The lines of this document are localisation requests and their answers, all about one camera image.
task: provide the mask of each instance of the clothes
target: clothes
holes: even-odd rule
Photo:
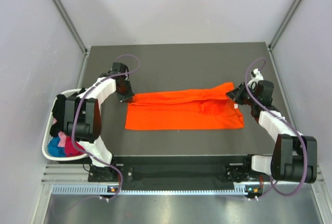
[[[64,134],[63,132],[59,132],[59,138],[60,138],[60,142],[58,143],[58,147],[62,147],[64,148],[65,144],[66,144],[66,134]]]
[[[129,130],[209,130],[244,127],[243,116],[226,93],[231,82],[212,89],[142,93],[128,105]]]
[[[66,156],[66,154],[64,153],[64,148],[58,147],[59,141],[60,141],[59,137],[54,137],[48,144],[47,148],[48,152],[53,157],[63,158]]]
[[[80,146],[77,142],[76,142],[76,145],[77,145],[78,148],[84,150],[84,148],[82,146]],[[67,157],[79,156],[79,155],[82,154],[82,152],[79,152],[73,146],[71,137],[66,138],[66,144],[64,146],[64,152],[65,152]]]
[[[85,88],[82,88],[80,92],[74,93],[71,96],[77,96],[81,93],[85,92]],[[54,104],[54,107],[52,109],[52,115],[57,120],[50,129],[50,135],[52,137],[57,137],[59,135],[59,132],[63,132],[63,125],[64,125],[64,109],[66,105],[66,96],[63,94],[57,95],[57,100]]]

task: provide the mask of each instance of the white wall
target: white wall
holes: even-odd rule
[[[51,0],[0,0],[0,216],[28,223],[45,168],[41,146],[56,94],[83,58]]]
[[[86,46],[270,42],[293,0],[61,0]]]
[[[332,0],[303,0],[275,48],[300,131],[316,137],[332,193]]]

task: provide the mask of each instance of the white plastic basket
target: white plastic basket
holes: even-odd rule
[[[68,91],[64,91],[61,94],[65,95],[66,97],[71,96],[73,93],[79,92],[80,89],[74,89],[74,90],[68,90]],[[65,157],[65,158],[59,158],[59,157],[53,157],[50,153],[48,153],[48,144],[50,143],[50,141],[52,140],[52,136],[50,135],[50,130],[51,130],[51,126],[53,125],[53,115],[52,115],[52,109],[54,107],[54,104],[56,102],[57,99],[54,100],[52,108],[51,108],[51,113],[50,116],[48,117],[48,122],[47,122],[47,126],[46,126],[46,131],[44,134],[44,140],[43,140],[43,146],[41,147],[41,150],[43,152],[43,155],[49,159],[49,160],[53,160],[53,161],[73,161],[73,160],[78,160],[81,158],[85,158],[88,155],[87,154],[82,154],[79,156],[73,156],[73,157]]]

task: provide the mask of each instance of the orange cloth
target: orange cloth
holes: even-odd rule
[[[231,82],[212,89],[141,93],[128,105],[129,130],[209,130],[244,127],[243,116],[226,93]]]

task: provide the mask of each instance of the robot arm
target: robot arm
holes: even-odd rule
[[[277,108],[272,105],[273,83],[264,80],[258,69],[251,72],[248,87],[263,106],[277,117],[262,109],[248,94],[244,82],[227,96],[240,105],[249,105],[251,115],[263,127],[275,142],[272,156],[248,156],[247,172],[260,172],[272,176],[275,180],[300,182],[303,174],[302,147],[297,135],[281,119]],[[317,141],[314,137],[303,136],[308,156],[306,183],[313,183],[317,176]]]
[[[79,144],[87,152],[94,154],[95,157],[101,161],[111,164],[113,160],[112,153],[110,153],[102,138],[101,138],[101,105],[107,97],[113,93],[117,93],[120,102],[129,102],[134,96],[129,76],[118,76],[114,79],[107,79],[106,77],[125,73],[128,67],[122,63],[113,63],[112,70],[106,74],[102,74],[97,81],[91,86],[94,88],[84,99],[81,107],[79,118],[77,121],[75,137],[79,140]],[[72,135],[74,118],[79,101],[85,93],[78,96],[68,97],[65,103],[64,115],[64,133],[67,136]],[[92,164],[96,167],[105,167],[94,157],[91,157]]]

